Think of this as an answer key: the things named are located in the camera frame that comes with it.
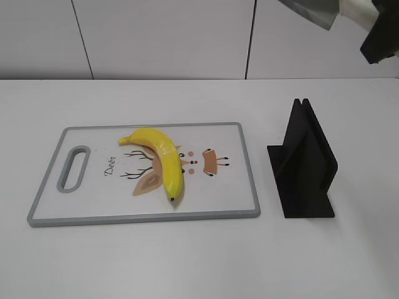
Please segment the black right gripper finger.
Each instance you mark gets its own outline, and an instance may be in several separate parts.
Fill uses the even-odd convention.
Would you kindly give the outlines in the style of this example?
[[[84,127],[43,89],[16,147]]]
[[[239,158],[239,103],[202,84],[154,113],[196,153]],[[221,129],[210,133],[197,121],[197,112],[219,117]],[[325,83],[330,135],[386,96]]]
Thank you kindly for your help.
[[[377,64],[398,52],[398,0],[372,0],[378,17],[360,51],[369,64]]]

